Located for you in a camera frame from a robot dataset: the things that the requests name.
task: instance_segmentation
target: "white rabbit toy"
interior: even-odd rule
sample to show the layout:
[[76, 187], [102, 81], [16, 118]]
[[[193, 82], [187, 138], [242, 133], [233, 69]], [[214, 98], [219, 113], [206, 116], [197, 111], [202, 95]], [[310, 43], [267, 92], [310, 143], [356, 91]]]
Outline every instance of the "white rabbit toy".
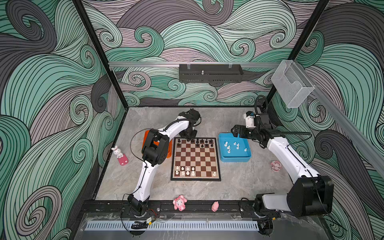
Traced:
[[118, 148], [117, 146], [111, 148], [113, 150], [113, 154], [116, 155], [117, 158], [123, 157], [123, 153], [121, 152], [121, 149]]

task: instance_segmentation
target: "chessboard frame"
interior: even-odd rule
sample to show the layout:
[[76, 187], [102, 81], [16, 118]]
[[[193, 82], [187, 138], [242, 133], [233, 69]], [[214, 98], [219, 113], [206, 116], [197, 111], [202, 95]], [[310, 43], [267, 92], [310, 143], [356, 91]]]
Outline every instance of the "chessboard frame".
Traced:
[[217, 173], [218, 173], [218, 178], [217, 179], [211, 179], [211, 178], [196, 178], [196, 179], [190, 179], [190, 178], [173, 178], [173, 166], [175, 162], [175, 149], [176, 149], [176, 142], [177, 139], [185, 139], [182, 137], [175, 137], [173, 139], [173, 147], [172, 147], [172, 167], [171, 167], [171, 175], [170, 175], [170, 180], [171, 181], [208, 181], [208, 182], [220, 182], [221, 181], [221, 174], [220, 174], [220, 158], [219, 158], [219, 153], [217, 149], [217, 141], [215, 137], [195, 137], [195, 139], [213, 139], [215, 140], [215, 149], [216, 149], [216, 159], [217, 159]]

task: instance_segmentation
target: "robotic arm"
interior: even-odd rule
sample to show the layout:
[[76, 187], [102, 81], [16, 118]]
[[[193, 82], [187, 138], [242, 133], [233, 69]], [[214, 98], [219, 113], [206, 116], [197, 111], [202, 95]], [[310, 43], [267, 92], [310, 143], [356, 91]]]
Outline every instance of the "robotic arm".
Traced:
[[256, 211], [275, 209], [292, 212], [295, 216], [326, 214], [332, 210], [333, 182], [321, 176], [307, 164], [289, 145], [286, 134], [311, 135], [304, 132], [279, 132], [272, 130], [268, 113], [247, 112], [246, 125], [235, 125], [234, 137], [258, 141], [260, 147], [268, 148], [287, 170], [293, 187], [287, 194], [258, 194]]
[[151, 129], [148, 132], [141, 152], [143, 153], [143, 165], [139, 181], [133, 194], [129, 195], [128, 201], [138, 215], [143, 215], [149, 200], [151, 189], [157, 168], [164, 162], [168, 154], [170, 139], [180, 134], [182, 138], [192, 140], [196, 137], [197, 130], [194, 124], [200, 118], [198, 111], [190, 109], [181, 112], [179, 116], [167, 126], [158, 130]]

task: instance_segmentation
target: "white mesh basket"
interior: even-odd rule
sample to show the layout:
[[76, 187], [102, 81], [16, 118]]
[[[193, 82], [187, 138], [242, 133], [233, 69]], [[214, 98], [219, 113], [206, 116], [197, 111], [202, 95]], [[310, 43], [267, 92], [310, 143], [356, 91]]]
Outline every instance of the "white mesh basket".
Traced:
[[272, 82], [287, 108], [298, 108], [314, 90], [313, 79], [293, 60], [283, 60], [272, 76]]

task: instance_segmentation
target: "chessboard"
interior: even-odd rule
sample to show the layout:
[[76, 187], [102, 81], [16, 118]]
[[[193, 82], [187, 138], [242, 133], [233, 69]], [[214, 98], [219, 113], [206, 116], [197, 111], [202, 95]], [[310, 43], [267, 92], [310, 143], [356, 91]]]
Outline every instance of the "chessboard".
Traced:
[[216, 138], [176, 137], [171, 180], [221, 181]]

